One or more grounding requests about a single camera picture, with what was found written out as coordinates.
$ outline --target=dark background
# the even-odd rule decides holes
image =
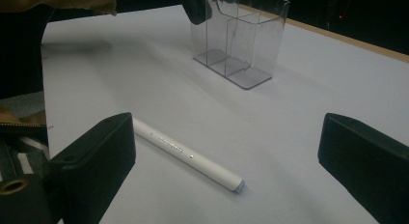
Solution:
[[[178,0],[117,0],[125,13],[178,4]],[[409,55],[409,0],[289,0],[288,18]],[[52,21],[93,15],[57,10]]]

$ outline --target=white table surface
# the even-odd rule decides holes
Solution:
[[[51,155],[129,111],[246,182],[234,194],[136,136],[101,223],[376,223],[318,163],[324,115],[409,145],[409,65],[288,24],[250,91],[192,60],[182,7],[50,23],[42,56]]]

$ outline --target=transparent organizer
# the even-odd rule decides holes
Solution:
[[[205,22],[191,24],[193,58],[243,89],[272,78],[287,0],[203,0]]]

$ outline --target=white pen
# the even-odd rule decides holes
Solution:
[[[133,118],[133,131],[152,144],[194,167],[227,189],[240,193],[244,186],[241,177],[208,158],[183,146],[151,126]]]

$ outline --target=clear plastic container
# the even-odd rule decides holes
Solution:
[[[204,0],[205,22],[191,24],[193,58],[243,89],[272,78],[287,0]]]

